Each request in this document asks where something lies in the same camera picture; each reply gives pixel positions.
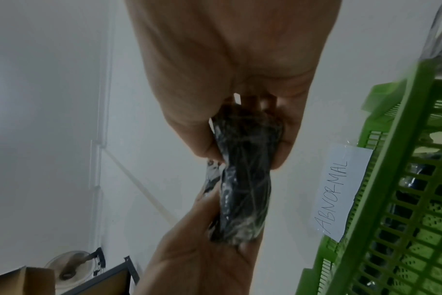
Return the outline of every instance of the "white wall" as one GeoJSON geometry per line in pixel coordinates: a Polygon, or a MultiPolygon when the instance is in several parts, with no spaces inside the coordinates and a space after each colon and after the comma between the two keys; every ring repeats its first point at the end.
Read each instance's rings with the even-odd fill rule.
{"type": "MultiPolygon", "coordinates": [[[[297,142],[285,166],[272,174],[272,201],[253,294],[292,294],[302,269],[312,266],[321,236],[308,219],[322,158],[330,143],[357,143],[367,115],[360,107],[371,86],[398,78],[416,61],[441,2],[343,1],[297,142]]],[[[116,16],[110,93],[107,149],[170,212],[183,216],[203,184],[204,161],[193,157],[165,123],[122,3],[116,16]]],[[[145,236],[143,230],[133,234],[147,243],[158,236],[145,236]]],[[[132,245],[129,238],[127,242],[140,251],[148,246],[132,245]]],[[[145,267],[145,259],[136,262],[145,267]]]]}
{"type": "Polygon", "coordinates": [[[108,1],[0,1],[0,272],[89,249],[108,1]]]}

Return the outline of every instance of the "green basket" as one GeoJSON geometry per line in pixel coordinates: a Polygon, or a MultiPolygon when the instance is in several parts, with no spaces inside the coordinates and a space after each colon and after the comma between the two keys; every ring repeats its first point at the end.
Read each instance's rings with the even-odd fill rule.
{"type": "Polygon", "coordinates": [[[296,294],[442,295],[442,141],[431,140],[442,135],[442,80],[435,63],[375,86],[363,109],[371,114],[358,146],[374,152],[346,233],[339,243],[322,239],[296,294]],[[403,185],[408,179],[417,186],[403,185]]]}

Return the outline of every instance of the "hand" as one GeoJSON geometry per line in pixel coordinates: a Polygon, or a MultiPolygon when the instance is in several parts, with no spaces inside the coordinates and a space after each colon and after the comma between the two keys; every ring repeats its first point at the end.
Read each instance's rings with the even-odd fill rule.
{"type": "Polygon", "coordinates": [[[248,295],[261,236],[239,247],[209,240],[220,211],[219,184],[161,240],[135,295],[248,295]]]}
{"type": "Polygon", "coordinates": [[[278,168],[341,0],[126,0],[167,122],[201,157],[222,161],[208,121],[234,93],[284,123],[278,168]]]}

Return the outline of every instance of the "black plastic-wrapped package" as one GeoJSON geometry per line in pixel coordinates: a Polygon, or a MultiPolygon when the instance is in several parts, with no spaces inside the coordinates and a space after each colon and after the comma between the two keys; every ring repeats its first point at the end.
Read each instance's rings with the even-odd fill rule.
{"type": "Polygon", "coordinates": [[[238,245],[263,229],[271,193],[270,169],[283,126],[264,112],[224,105],[212,118],[216,142],[225,161],[208,161],[204,193],[221,178],[221,212],[211,226],[211,240],[238,245]]]}

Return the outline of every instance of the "cardboard box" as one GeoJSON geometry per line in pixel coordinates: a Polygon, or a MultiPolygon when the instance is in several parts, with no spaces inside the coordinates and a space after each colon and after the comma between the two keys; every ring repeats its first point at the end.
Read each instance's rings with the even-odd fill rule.
{"type": "Polygon", "coordinates": [[[54,271],[21,267],[0,275],[0,295],[54,295],[54,271]]]}

